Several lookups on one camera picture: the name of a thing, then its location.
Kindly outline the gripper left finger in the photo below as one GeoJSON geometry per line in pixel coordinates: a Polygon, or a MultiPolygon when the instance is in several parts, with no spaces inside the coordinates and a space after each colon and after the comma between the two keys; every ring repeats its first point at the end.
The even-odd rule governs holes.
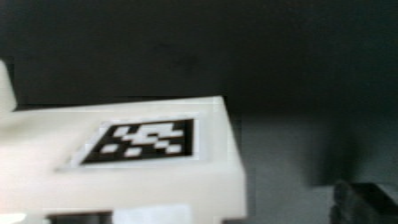
{"type": "Polygon", "coordinates": [[[50,214],[46,220],[50,224],[113,224],[110,211],[50,214]]]}

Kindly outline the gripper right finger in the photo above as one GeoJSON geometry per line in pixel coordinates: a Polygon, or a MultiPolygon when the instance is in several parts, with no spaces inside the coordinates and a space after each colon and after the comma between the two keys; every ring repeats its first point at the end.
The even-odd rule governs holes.
{"type": "Polygon", "coordinates": [[[339,181],[328,224],[398,224],[398,186],[339,181]]]}

